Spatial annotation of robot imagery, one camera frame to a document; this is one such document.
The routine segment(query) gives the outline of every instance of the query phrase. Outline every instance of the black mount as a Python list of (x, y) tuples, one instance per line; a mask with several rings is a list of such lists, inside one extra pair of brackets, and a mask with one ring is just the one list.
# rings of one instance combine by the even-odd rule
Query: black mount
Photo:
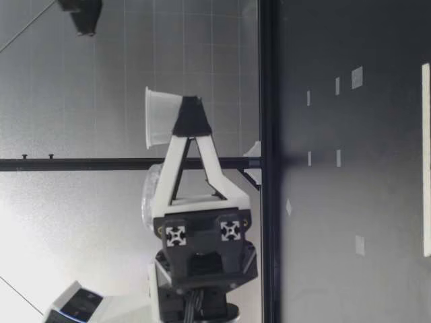
[(79, 35), (93, 36), (102, 11), (102, 0), (58, 0), (63, 11), (69, 12)]
[(212, 134), (201, 98), (183, 97), (172, 134), (177, 137), (201, 137)]
[(156, 256), (161, 321), (182, 322), (186, 299), (203, 291), (195, 321), (229, 322), (238, 308), (226, 294), (257, 277), (253, 244), (245, 239), (249, 210), (221, 209), (167, 215), (154, 220), (163, 250)]

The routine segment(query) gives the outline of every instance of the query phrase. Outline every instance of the triangular bracket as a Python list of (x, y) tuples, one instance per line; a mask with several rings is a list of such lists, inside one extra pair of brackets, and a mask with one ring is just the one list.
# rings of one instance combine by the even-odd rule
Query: triangular bracket
[[(191, 140), (197, 142), (207, 182), (217, 192), (217, 196), (203, 195), (176, 200), (183, 162), (187, 157)], [(152, 217), (232, 208), (250, 209), (250, 198), (223, 174), (212, 136), (177, 137), (173, 135), (153, 199)]]

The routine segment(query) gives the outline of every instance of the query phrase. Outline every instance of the white plastic cup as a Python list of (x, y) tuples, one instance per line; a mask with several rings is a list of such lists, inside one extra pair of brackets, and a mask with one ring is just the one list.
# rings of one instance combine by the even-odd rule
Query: white plastic cup
[(145, 89), (147, 149), (169, 143), (182, 102), (182, 96)]

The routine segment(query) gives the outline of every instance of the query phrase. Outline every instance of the black metal rail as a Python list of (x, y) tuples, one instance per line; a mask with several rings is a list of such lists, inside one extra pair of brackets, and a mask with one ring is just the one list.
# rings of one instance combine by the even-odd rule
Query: black metal rail
[[(89, 159), (0, 159), (0, 172), (56, 172), (96, 170), (147, 170), (163, 158), (89, 158)], [(220, 165), (225, 170), (260, 168), (260, 157), (222, 157)], [(186, 170), (203, 168), (200, 158), (187, 158)]]
[(238, 171), (246, 179), (246, 181), (249, 182), (254, 188), (256, 188), (258, 191), (261, 190), (261, 185), (257, 184), (256, 181), (245, 172), (245, 170), (238, 170)]
[(280, 299), (280, 115), (279, 115), (279, 6), (277, 0), (259, 1), (259, 46), (262, 138), (262, 290), (263, 323), (281, 322)]

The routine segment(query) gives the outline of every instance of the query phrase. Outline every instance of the wire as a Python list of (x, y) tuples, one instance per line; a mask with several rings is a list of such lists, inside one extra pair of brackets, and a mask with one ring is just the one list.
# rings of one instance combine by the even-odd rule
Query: wire
[(193, 290), (186, 300), (184, 314), (184, 323), (193, 323), (195, 321), (195, 311), (200, 311), (203, 301), (203, 290)]
[(11, 289), (13, 289), (13, 291), (15, 291), (24, 301), (26, 301), (28, 303), (28, 305), (30, 305), (32, 308), (34, 308), (41, 316), (43, 316), (43, 313), (36, 307), (34, 306), (28, 299), (26, 299), (19, 291), (17, 291), (11, 284), (9, 284), (2, 276), (0, 276), (0, 279), (7, 285), (9, 286)]
[(0, 48), (0, 54), (7, 48), (9, 47), (15, 40), (16, 38), (20, 37), (37, 19), (40, 18), (41, 15), (43, 15), (49, 8), (51, 8), (54, 3), (56, 3), (57, 0), (53, 0), (49, 5), (47, 5), (40, 13), (37, 14), (36, 17), (34, 17), (33, 19), (31, 19), (28, 24), (26, 24), (24, 26), (24, 28), (22, 28), (14, 37), (12, 37), (8, 42), (6, 42), (6, 44), (4, 44), (1, 48)]

